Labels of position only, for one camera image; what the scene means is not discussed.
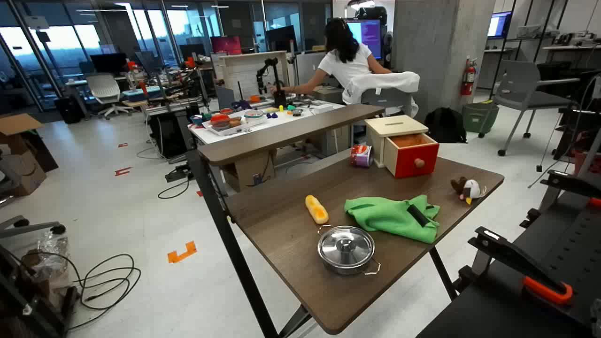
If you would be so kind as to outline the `white office chair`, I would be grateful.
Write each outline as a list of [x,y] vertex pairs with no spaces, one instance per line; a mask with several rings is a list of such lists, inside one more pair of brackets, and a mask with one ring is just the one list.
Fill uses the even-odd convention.
[[87,85],[100,106],[104,106],[102,117],[112,119],[119,113],[129,113],[123,106],[123,94],[117,79],[112,74],[95,74],[87,77]]

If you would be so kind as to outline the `white table with toys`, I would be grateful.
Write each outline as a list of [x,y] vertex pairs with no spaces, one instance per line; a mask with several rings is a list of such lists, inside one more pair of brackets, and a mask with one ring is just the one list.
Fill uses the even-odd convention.
[[299,123],[309,117],[330,113],[341,109],[341,104],[322,102],[322,100],[305,100],[294,109],[277,109],[277,108],[258,108],[238,111],[234,115],[239,121],[239,126],[232,128],[215,128],[211,123],[191,124],[189,130],[204,143],[213,145],[226,139],[234,139],[245,134],[275,128],[288,123]]

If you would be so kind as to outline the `brown wooden bench table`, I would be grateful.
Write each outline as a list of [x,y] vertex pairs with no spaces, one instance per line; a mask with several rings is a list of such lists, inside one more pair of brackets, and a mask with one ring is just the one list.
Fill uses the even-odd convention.
[[224,171],[226,183],[236,190],[247,190],[275,179],[277,151],[299,139],[339,130],[354,123],[377,117],[377,106],[341,106],[341,109],[288,123],[275,128],[245,134],[213,145],[200,147],[200,154]]

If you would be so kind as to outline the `small plush toy animal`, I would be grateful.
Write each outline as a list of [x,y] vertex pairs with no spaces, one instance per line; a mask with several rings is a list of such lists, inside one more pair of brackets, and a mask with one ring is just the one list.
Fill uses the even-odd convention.
[[454,181],[452,186],[459,196],[459,200],[465,201],[467,205],[474,205],[487,192],[487,188],[482,186],[476,179],[467,179],[467,177]]

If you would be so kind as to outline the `wooden box with red drawer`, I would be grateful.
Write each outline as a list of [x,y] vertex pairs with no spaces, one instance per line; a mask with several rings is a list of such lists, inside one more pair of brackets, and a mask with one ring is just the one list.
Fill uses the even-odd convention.
[[373,160],[395,179],[433,175],[440,145],[429,128],[408,115],[367,121]]

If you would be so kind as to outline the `black backpack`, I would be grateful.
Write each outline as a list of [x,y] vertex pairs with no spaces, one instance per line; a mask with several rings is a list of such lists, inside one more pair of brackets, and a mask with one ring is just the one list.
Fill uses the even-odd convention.
[[450,108],[440,108],[440,109],[429,113],[425,124],[429,126],[429,134],[438,143],[465,143],[467,141],[463,115],[450,109]]

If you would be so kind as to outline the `green cloth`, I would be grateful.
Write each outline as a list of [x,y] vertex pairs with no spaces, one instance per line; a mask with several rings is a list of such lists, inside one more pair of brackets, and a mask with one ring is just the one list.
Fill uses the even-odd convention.
[[[416,207],[427,224],[422,226],[410,213]],[[365,230],[399,235],[425,245],[435,245],[440,231],[440,207],[427,196],[412,200],[354,198],[345,203],[345,211]]]

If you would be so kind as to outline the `cardboard box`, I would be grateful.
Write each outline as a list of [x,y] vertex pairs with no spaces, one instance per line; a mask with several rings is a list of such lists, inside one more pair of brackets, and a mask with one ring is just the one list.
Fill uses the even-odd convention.
[[50,171],[59,168],[55,156],[38,134],[42,123],[29,113],[0,119],[3,164],[16,177],[8,192],[16,198],[31,196],[42,186]]

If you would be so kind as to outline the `person in white shirt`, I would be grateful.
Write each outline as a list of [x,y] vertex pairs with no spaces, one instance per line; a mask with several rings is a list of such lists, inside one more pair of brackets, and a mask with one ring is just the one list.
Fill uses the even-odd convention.
[[315,76],[298,87],[284,87],[286,94],[313,94],[328,77],[335,77],[343,87],[343,102],[352,104],[350,87],[358,76],[388,74],[373,51],[360,44],[345,19],[331,19],[326,27],[328,55],[318,64]]

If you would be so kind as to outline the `yellow corn toy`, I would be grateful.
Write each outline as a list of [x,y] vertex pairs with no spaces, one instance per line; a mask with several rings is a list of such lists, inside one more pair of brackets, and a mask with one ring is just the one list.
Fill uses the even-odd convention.
[[326,226],[330,222],[330,213],[316,196],[307,196],[305,205],[318,226]]

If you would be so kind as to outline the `pink red small cup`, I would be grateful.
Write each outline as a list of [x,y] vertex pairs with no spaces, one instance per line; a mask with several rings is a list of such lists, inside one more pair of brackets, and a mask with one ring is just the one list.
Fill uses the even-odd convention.
[[356,168],[369,168],[373,164],[373,147],[371,145],[354,145],[352,147],[352,164]]

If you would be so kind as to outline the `black marker on cloth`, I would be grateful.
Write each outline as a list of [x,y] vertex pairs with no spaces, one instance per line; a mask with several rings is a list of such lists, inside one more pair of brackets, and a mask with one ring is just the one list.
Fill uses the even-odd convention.
[[420,222],[422,228],[429,224],[429,218],[416,205],[410,205],[408,213]]

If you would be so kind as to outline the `red fire extinguisher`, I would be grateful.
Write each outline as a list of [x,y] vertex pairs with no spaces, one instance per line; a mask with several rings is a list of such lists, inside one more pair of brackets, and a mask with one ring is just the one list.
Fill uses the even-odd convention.
[[461,87],[463,98],[469,98],[474,94],[476,76],[478,76],[478,62],[469,57],[467,66],[465,66],[465,74],[463,74],[463,87]]

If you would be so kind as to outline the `green bin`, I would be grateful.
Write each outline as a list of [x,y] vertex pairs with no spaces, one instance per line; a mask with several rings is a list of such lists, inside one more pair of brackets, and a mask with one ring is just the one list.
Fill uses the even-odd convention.
[[499,111],[500,108],[493,102],[469,104],[463,109],[465,130],[485,138],[493,130]]

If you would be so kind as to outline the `computer monitor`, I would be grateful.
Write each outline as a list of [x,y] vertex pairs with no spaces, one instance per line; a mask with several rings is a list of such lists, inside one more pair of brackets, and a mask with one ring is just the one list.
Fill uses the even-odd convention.
[[350,21],[348,27],[354,38],[373,51],[377,61],[384,57],[382,27],[378,19]]

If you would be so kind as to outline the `grey office chair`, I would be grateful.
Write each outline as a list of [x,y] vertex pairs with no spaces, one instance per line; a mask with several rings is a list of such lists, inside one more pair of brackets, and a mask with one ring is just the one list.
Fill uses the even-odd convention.
[[499,83],[495,89],[495,102],[504,108],[519,111],[506,145],[499,151],[500,156],[506,156],[512,145],[512,139],[525,117],[527,111],[536,113],[538,109],[553,108],[570,108],[572,100],[557,94],[544,93],[540,68],[534,62],[527,61],[504,61],[500,66]]

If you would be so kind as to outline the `silver pot with lid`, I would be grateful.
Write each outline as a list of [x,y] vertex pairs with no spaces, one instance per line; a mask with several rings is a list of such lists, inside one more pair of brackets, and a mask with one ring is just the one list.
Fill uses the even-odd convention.
[[356,226],[335,226],[316,245],[324,265],[341,277],[377,277],[382,269],[377,250],[377,241]]

